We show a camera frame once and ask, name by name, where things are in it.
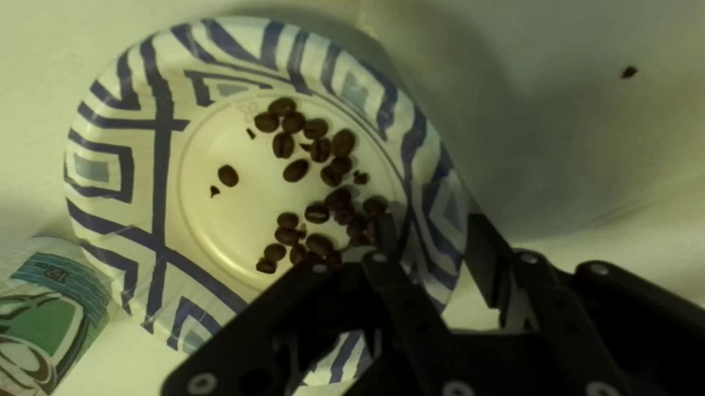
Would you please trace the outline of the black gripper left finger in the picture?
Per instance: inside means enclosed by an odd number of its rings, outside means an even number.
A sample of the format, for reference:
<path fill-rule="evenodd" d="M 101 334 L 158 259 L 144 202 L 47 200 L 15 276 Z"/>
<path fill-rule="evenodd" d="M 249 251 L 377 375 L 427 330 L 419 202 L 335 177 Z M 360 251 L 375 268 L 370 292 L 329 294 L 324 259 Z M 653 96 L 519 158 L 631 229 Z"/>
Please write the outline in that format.
<path fill-rule="evenodd" d="M 368 360 L 345 396 L 466 396 L 460 337 L 401 265 L 394 220 L 337 264 L 303 262 L 185 358 L 161 396 L 295 396 L 308 369 L 352 334 Z"/>

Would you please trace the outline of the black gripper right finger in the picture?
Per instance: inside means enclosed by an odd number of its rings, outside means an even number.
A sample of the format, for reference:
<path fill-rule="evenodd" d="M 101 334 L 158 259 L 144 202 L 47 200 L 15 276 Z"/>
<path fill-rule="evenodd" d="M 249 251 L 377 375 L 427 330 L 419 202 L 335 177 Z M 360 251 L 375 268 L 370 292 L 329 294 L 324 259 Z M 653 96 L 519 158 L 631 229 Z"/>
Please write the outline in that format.
<path fill-rule="evenodd" d="M 614 262 L 573 273 L 467 217 L 467 268 L 513 340 L 535 340 L 563 396 L 705 396 L 705 310 Z"/>

